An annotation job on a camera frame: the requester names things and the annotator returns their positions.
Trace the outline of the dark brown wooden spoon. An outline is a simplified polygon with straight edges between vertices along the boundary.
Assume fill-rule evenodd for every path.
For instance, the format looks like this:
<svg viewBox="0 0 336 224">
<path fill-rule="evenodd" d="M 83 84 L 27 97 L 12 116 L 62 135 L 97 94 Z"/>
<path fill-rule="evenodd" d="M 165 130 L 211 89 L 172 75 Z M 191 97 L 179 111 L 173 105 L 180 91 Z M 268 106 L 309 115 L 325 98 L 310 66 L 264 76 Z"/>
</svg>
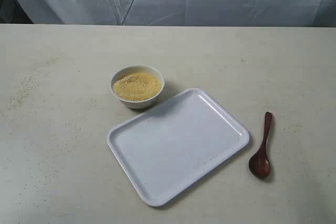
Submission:
<svg viewBox="0 0 336 224">
<path fill-rule="evenodd" d="M 271 171 L 267 156 L 267 139 L 272 123 L 272 113 L 265 113 L 264 135 L 258 151 L 250 158 L 248 166 L 250 172 L 259 179 L 265 179 Z"/>
</svg>

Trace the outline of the yellowish food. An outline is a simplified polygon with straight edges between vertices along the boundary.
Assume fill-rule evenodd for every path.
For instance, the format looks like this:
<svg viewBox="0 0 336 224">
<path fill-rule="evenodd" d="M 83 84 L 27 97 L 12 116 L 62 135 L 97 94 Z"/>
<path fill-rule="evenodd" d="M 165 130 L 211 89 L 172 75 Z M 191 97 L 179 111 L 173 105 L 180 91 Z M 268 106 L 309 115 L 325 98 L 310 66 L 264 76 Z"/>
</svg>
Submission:
<svg viewBox="0 0 336 224">
<path fill-rule="evenodd" d="M 156 96 L 161 90 L 160 80 L 150 73 L 136 72 L 117 80 L 112 89 L 124 100 L 144 101 Z"/>
</svg>

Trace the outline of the white ceramic bowl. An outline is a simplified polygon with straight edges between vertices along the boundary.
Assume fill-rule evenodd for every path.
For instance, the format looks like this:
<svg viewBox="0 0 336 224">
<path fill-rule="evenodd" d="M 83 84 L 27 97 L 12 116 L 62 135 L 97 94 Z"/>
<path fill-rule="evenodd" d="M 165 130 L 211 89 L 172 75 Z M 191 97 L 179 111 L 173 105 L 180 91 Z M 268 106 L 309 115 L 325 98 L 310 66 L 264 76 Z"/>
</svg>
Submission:
<svg viewBox="0 0 336 224">
<path fill-rule="evenodd" d="M 123 78 L 124 76 L 128 75 L 128 74 L 132 74 L 132 73 L 136 73 L 136 72 L 144 72 L 144 73 L 150 73 L 152 75 L 154 75 L 155 77 L 157 77 L 160 82 L 161 82 L 161 90 L 160 92 L 147 100 L 144 101 L 128 101 L 128 100 L 124 100 L 122 98 L 119 98 L 113 91 L 112 89 L 112 85 L 119 79 Z M 122 102 L 125 106 L 127 106 L 128 108 L 131 109 L 143 109 L 143 108 L 147 108 L 149 106 L 151 106 L 152 104 L 154 104 L 154 102 L 157 100 L 157 98 L 159 97 L 159 95 L 162 93 L 163 89 L 165 87 L 165 80 L 163 75 L 156 70 L 153 67 L 150 66 L 146 66 L 146 65 L 134 65 L 134 66 L 127 66 L 125 68 L 122 68 L 120 70 L 118 70 L 117 72 L 115 72 L 114 74 L 112 74 L 111 76 L 111 80 L 110 80 L 110 90 L 111 93 L 120 101 Z"/>
</svg>

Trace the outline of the white rectangular plastic tray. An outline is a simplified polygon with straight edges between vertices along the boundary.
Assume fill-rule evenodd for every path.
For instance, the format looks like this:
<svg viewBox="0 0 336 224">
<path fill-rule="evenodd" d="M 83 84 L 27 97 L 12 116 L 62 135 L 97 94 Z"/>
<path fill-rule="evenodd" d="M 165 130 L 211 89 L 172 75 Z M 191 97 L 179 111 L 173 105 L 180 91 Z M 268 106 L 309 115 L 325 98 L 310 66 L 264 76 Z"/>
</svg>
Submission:
<svg viewBox="0 0 336 224">
<path fill-rule="evenodd" d="M 248 131 L 198 88 L 179 93 L 107 135 L 131 184 L 151 207 L 165 205 L 248 142 Z"/>
</svg>

